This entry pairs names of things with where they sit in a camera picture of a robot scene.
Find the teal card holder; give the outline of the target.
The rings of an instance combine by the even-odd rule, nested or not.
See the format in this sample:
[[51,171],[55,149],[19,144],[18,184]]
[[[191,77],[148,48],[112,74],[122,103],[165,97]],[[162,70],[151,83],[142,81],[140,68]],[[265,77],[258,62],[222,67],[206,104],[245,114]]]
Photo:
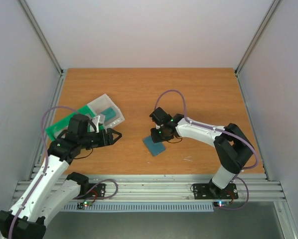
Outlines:
[[166,150],[166,147],[161,142],[154,143],[151,136],[145,137],[143,143],[153,157],[158,156]]

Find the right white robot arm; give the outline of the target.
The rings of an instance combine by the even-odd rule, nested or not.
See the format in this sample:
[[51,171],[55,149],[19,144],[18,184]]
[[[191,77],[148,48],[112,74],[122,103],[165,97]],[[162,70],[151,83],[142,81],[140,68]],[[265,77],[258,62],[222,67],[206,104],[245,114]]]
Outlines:
[[208,190],[213,198],[219,198],[227,192],[231,180],[243,170],[251,156],[256,153],[236,124],[212,126],[181,114],[172,117],[160,107],[149,117],[156,125],[150,130],[154,143],[180,137],[191,138],[215,148],[220,167],[208,183]]

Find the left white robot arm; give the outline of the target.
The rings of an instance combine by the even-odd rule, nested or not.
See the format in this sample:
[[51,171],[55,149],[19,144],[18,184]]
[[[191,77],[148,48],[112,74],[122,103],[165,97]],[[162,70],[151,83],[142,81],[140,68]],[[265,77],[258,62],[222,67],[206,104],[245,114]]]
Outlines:
[[68,127],[51,142],[46,158],[35,178],[9,211],[0,211],[0,233],[6,239],[41,239],[51,220],[71,200],[88,200],[89,178],[73,172],[61,187],[51,193],[52,187],[78,159],[81,150],[93,150],[115,144],[122,134],[111,128],[99,129],[86,115],[73,115]]

